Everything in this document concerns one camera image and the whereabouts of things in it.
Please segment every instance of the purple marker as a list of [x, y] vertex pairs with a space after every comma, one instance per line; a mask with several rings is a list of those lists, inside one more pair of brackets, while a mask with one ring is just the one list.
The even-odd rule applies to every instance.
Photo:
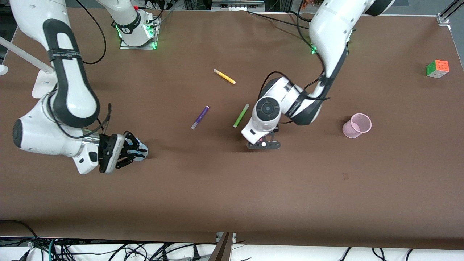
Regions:
[[205, 116], [205, 114], [208, 112], [209, 106], [206, 106], [203, 111], [201, 112], [200, 116], [195, 120], [195, 122], [192, 125], [192, 130], [195, 130], [195, 127], [200, 123], [201, 119]]

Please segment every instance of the pink cup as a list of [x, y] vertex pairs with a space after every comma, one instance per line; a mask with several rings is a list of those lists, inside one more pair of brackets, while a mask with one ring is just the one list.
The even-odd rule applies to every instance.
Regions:
[[356, 113], [343, 125], [343, 133], [348, 138], [354, 139], [371, 130], [371, 119], [365, 114]]

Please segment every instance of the brown table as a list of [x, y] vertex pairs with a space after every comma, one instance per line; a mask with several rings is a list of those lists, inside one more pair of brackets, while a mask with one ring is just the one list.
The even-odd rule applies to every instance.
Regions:
[[[0, 78], [2, 219], [39, 236], [213, 241], [235, 231], [247, 243], [464, 249], [464, 73], [434, 17], [362, 17], [319, 118], [282, 125], [279, 150], [250, 151], [240, 134], [250, 111], [232, 124], [266, 75], [304, 86], [321, 71], [295, 27], [245, 12], [174, 12], [158, 50], [130, 51], [118, 49], [107, 12], [91, 12], [108, 38], [105, 58], [85, 67], [101, 115], [111, 102], [109, 132], [130, 130], [149, 158], [81, 176], [70, 158], [16, 148], [11, 130], [37, 102], [38, 70], [10, 53]], [[84, 59], [97, 59], [96, 26], [81, 9], [69, 16]], [[21, 32], [14, 43], [46, 61]], [[441, 79], [425, 76], [435, 59], [450, 62]], [[352, 140], [341, 126], [357, 112], [373, 127]]]

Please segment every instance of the marker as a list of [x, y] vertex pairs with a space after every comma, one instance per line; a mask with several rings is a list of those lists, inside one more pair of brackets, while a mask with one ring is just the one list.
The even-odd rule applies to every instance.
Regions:
[[206, 106], [203, 111], [201, 112], [201, 114], [198, 116], [198, 118], [195, 120], [195, 122], [193, 123], [192, 125], [192, 130], [195, 130], [195, 127], [198, 125], [198, 123], [200, 123], [201, 119], [205, 116], [205, 114], [208, 112], [209, 110], [209, 106]]
[[235, 81], [232, 80], [229, 76], [221, 73], [220, 71], [214, 69], [214, 72], [217, 73], [219, 76], [221, 76], [222, 78], [226, 79], [227, 81], [229, 81], [231, 84], [235, 84]]
[[249, 104], [246, 104], [245, 105], [245, 108], [243, 108], [242, 110], [242, 113], [240, 113], [240, 115], [238, 116], [237, 120], [235, 121], [235, 123], [233, 124], [233, 127], [236, 128], [238, 126], [238, 124], [240, 123], [240, 121], [242, 120], [243, 116], [245, 115], [246, 113], [246, 110], [248, 109], [248, 107], [250, 107]]

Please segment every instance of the orange cube face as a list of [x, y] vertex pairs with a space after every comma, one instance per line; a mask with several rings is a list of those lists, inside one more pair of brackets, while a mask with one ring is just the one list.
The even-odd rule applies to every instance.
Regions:
[[435, 64], [437, 65], [437, 70], [439, 71], [443, 71], [443, 72], [450, 71], [450, 67], [448, 66], [448, 61], [435, 60]]

